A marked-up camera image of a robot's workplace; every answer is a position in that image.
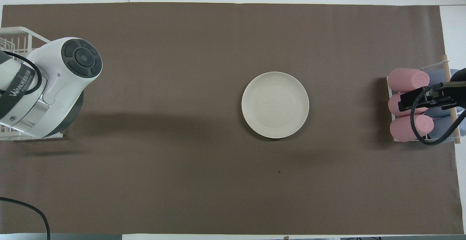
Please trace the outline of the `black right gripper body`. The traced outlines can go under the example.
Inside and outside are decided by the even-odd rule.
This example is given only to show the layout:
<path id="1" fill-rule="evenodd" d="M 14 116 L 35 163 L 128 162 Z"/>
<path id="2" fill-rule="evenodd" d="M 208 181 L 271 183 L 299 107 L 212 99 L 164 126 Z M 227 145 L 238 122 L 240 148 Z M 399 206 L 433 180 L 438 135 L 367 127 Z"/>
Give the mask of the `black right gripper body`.
<path id="1" fill-rule="evenodd" d="M 444 92 L 456 102 L 457 107 L 466 109 L 466 69 L 463 68 L 453 74 L 450 81 L 443 82 Z"/>

